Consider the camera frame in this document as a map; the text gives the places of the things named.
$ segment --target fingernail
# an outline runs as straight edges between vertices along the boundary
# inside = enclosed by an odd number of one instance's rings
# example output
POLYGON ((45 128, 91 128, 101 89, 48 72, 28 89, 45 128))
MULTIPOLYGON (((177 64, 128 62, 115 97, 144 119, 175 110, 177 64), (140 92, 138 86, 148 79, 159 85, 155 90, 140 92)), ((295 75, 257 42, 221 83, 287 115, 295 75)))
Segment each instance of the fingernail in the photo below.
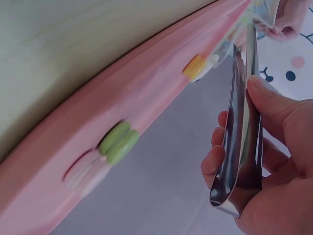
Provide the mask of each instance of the fingernail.
POLYGON ((258 76, 256 76, 256 75, 251 76, 251 77, 249 78, 248 82, 251 83, 251 85, 252 85, 253 87, 255 87, 255 88, 259 88, 259 87, 263 87, 263 86, 264 86, 264 84, 263 84, 263 82, 261 81, 261 79, 258 78, 258 76))

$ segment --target pink dot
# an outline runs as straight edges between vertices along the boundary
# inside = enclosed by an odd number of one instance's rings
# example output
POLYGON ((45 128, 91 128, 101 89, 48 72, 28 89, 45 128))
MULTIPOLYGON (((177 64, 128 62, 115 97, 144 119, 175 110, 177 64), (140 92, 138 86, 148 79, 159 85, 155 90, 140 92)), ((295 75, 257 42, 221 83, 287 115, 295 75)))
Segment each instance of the pink dot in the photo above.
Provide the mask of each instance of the pink dot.
POLYGON ((291 59, 291 64, 295 68, 301 68, 305 65, 305 59, 303 56, 295 56, 291 59))

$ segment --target pink tray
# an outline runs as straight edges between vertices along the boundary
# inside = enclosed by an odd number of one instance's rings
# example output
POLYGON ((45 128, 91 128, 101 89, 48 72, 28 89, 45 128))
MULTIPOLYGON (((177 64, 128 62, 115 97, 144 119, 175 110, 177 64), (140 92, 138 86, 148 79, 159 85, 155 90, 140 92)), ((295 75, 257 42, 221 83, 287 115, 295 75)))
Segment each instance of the pink tray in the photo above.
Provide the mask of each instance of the pink tray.
POLYGON ((220 0, 100 73, 43 120, 0 165, 0 234, 45 235, 81 200, 72 164, 124 119, 142 134, 188 84, 182 70, 211 52, 251 0, 220 0))

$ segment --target black dot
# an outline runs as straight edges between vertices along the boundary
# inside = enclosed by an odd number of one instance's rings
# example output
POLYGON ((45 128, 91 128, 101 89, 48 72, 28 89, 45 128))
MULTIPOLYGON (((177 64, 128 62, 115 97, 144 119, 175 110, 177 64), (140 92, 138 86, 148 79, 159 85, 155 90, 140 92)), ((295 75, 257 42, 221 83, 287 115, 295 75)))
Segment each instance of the black dot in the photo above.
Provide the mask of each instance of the black dot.
POLYGON ((271 82, 274 80, 274 78, 272 76, 267 76, 265 80, 271 82))
POLYGON ((294 74, 294 72, 288 71, 288 72, 286 73, 286 78, 287 78, 289 81, 294 81, 294 80, 295 80, 295 74, 294 74))

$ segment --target plastic bag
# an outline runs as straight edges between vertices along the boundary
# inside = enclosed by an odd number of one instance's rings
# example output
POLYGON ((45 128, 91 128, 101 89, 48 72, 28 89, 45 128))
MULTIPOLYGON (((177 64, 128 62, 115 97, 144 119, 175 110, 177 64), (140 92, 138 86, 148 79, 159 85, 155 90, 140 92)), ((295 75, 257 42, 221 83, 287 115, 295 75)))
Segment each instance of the plastic bag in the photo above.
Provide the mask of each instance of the plastic bag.
POLYGON ((273 28, 275 25, 276 14, 279 0, 254 0, 245 14, 253 20, 261 22, 267 27, 273 28))
POLYGON ((220 65, 228 55, 232 55, 233 44, 246 32, 246 26, 251 21, 260 22, 267 27, 275 25, 279 0, 254 0, 243 15, 238 19, 233 29, 226 35, 221 46, 212 55, 218 55, 219 60, 214 67, 220 65))

